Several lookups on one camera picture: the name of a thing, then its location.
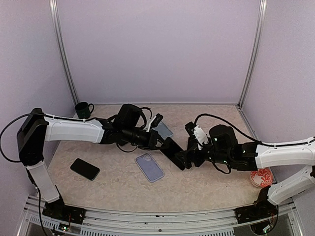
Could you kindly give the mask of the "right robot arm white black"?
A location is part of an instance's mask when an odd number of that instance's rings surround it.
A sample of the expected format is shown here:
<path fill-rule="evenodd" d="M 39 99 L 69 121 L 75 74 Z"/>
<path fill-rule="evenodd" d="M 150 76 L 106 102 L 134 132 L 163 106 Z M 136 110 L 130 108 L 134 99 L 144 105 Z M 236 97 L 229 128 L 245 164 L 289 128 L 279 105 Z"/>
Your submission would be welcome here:
<path fill-rule="evenodd" d="M 189 169 L 199 167 L 205 161 L 213 165 L 224 164 L 228 170 L 257 171 L 275 166 L 302 165 L 303 168 L 289 178 L 264 187 L 252 206 L 252 214 L 262 218 L 284 200 L 302 193 L 315 185 L 315 139 L 296 143 L 265 144 L 260 141 L 240 144 L 234 129 L 226 125 L 212 127 L 209 134 L 195 126 L 190 131 L 192 145 L 175 157 Z"/>

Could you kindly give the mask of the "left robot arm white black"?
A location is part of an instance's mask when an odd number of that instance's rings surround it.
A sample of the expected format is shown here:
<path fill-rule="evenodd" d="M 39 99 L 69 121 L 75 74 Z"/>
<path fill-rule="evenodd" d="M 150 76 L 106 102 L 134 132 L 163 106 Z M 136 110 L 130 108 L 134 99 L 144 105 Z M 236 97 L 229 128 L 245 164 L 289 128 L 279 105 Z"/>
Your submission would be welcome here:
<path fill-rule="evenodd" d="M 49 203 L 49 210 L 59 219 L 69 214 L 60 193 L 52 182 L 44 163 L 43 147 L 50 141 L 84 141 L 109 145 L 130 143 L 142 150 L 163 150 L 169 144 L 154 130 L 163 116 L 157 114 L 147 120 L 142 109 L 123 104 L 118 114 L 105 118 L 75 119 L 57 117 L 33 109 L 17 133 L 19 159 L 26 167 L 31 180 L 42 198 Z"/>

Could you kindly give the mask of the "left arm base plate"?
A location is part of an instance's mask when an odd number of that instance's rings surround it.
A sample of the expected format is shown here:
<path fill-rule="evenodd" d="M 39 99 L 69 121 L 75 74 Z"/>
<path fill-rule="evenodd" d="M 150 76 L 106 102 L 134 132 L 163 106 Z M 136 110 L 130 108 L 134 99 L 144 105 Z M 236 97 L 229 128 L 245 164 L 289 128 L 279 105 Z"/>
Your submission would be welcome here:
<path fill-rule="evenodd" d="M 62 199 L 58 199 L 52 203 L 45 203 L 42 213 L 44 216 L 53 219 L 82 225 L 86 210 L 84 208 L 66 205 Z"/>

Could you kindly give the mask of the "lavender phone case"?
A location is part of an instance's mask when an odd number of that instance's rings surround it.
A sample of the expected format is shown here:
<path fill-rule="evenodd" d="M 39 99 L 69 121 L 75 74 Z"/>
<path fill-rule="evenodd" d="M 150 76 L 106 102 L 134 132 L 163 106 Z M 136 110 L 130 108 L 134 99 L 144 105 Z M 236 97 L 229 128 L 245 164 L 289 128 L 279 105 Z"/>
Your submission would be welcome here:
<path fill-rule="evenodd" d="M 164 177 L 164 171 L 150 154 L 136 157 L 135 162 L 148 182 L 153 183 Z"/>

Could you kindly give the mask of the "white-edged black smartphone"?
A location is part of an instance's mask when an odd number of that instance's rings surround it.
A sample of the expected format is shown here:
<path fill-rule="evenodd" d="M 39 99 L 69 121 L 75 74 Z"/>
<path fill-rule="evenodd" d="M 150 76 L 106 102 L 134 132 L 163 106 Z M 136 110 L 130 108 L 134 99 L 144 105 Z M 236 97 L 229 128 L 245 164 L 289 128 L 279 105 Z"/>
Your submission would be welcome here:
<path fill-rule="evenodd" d="M 176 158 L 176 153 L 184 150 L 173 139 L 171 142 L 171 148 L 160 151 L 180 170 L 185 170 L 184 165 Z"/>

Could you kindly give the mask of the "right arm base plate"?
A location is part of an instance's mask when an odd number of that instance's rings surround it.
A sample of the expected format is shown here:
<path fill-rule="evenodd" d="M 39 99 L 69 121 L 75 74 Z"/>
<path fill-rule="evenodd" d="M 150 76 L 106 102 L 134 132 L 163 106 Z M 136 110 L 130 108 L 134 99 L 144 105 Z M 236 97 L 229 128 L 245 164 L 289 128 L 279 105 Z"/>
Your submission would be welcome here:
<path fill-rule="evenodd" d="M 256 221 L 277 215 L 278 206 L 268 201 L 255 202 L 250 206 L 238 207 L 234 210 L 238 224 Z"/>

